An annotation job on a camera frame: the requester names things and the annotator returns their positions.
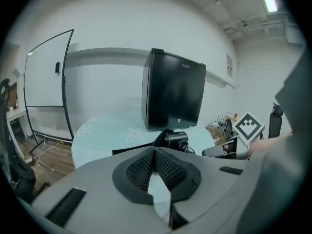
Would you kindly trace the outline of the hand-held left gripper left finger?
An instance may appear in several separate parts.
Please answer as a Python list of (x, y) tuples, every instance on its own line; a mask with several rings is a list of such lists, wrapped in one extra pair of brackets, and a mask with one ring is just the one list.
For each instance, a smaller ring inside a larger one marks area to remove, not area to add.
[(88, 162), (43, 191), (31, 204), (46, 217), (72, 189), (86, 192), (64, 228), (74, 234), (166, 234), (167, 224), (152, 205), (134, 204), (115, 188), (113, 170), (123, 160), (139, 154), (135, 149)]

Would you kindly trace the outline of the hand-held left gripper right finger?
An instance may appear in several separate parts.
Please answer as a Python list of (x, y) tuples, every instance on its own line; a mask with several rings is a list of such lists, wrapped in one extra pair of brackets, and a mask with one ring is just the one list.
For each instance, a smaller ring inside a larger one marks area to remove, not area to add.
[(185, 154), (169, 148), (156, 148), (157, 156), (182, 167), (183, 180), (171, 190), (172, 216), (182, 225), (176, 233), (238, 234), (237, 226), (244, 204), (238, 198), (238, 175), (221, 171), (229, 167), (242, 171), (246, 160), (222, 159)]

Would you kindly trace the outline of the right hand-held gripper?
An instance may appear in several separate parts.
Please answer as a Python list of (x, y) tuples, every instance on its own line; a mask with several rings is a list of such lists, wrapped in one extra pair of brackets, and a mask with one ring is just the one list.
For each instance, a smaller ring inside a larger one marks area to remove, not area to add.
[(254, 114), (246, 111), (233, 125), (234, 136), (224, 145), (203, 150), (202, 156), (232, 156), (234, 159), (247, 159), (251, 142), (260, 136), (264, 128), (264, 123)]

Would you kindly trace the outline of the black cloth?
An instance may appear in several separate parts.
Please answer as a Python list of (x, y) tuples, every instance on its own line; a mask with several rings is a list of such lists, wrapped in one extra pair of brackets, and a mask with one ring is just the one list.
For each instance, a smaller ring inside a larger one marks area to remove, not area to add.
[(173, 130), (165, 129), (158, 135), (158, 137), (154, 140), (154, 142), (135, 146), (135, 147), (125, 148), (125, 149), (112, 150), (112, 155), (117, 155), (117, 154), (124, 153), (126, 151), (135, 150), (135, 149), (143, 148), (143, 147), (149, 147), (149, 146), (164, 147), (165, 146), (164, 145), (165, 144), (165, 136), (167, 134), (171, 134), (171, 133), (173, 133)]

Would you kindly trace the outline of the person's right forearm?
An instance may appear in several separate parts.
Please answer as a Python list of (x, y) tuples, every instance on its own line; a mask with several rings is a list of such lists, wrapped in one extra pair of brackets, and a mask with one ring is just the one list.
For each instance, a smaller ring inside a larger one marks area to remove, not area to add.
[(257, 139), (255, 141), (252, 141), (249, 145), (247, 155), (250, 157), (256, 151), (267, 151), (272, 145), (274, 145), (278, 141), (281, 141), (282, 139), (290, 137), (292, 135), (292, 133), (289, 133), (283, 136), (273, 137), (269, 139)]

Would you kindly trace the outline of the brown cardboard box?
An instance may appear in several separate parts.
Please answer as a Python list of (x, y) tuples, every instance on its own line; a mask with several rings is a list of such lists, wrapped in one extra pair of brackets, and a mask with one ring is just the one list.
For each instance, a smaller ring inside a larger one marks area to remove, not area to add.
[(215, 140), (227, 141), (231, 138), (231, 135), (225, 126), (209, 124), (205, 128)]

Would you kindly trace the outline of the black mini fridge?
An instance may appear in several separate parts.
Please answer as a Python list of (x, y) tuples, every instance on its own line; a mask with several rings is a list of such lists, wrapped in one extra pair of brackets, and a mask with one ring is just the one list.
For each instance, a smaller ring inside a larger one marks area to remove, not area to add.
[(148, 129), (196, 126), (203, 100), (206, 65), (150, 50), (143, 67), (141, 114)]

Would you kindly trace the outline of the person's grey top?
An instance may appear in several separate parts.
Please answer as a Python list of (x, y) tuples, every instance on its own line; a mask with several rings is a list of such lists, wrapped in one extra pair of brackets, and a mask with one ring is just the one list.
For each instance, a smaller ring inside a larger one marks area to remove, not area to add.
[(304, 47), (275, 98), (293, 134), (312, 137), (312, 50), (309, 47)]

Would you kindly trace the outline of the white side desk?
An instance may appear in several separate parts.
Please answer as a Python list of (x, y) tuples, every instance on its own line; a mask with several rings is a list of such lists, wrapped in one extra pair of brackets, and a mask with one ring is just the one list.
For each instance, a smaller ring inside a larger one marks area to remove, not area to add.
[(11, 137), (11, 139), (14, 142), (15, 145), (17, 145), (17, 140), (16, 140), (16, 138), (14, 136), (14, 133), (13, 133), (13, 130), (12, 130), (10, 122), (15, 120), (15, 119), (18, 119), (18, 118), (20, 118), (20, 117), (22, 117), (24, 115), (26, 115), (26, 110), (25, 109), (15, 109), (13, 111), (9, 111), (9, 112), (6, 113), (7, 125), (8, 125), (8, 129), (9, 129), (10, 137)]

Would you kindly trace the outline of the whiteboard on black stand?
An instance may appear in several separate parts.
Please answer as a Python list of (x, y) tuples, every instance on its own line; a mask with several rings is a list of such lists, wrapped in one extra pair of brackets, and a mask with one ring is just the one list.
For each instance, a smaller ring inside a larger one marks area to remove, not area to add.
[[(71, 146), (71, 127), (64, 74), (67, 53), (74, 30), (58, 34), (34, 49), (26, 58), (24, 104), (27, 120), (38, 145), (39, 138)], [(55, 65), (60, 62), (60, 73)]]

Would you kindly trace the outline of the white ceiling pipes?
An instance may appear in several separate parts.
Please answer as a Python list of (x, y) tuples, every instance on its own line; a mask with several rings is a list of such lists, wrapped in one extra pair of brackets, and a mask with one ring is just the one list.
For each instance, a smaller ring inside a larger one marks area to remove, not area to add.
[(288, 12), (273, 12), (224, 24), (221, 29), (238, 45), (245, 41), (283, 37), (287, 27), (297, 23)]

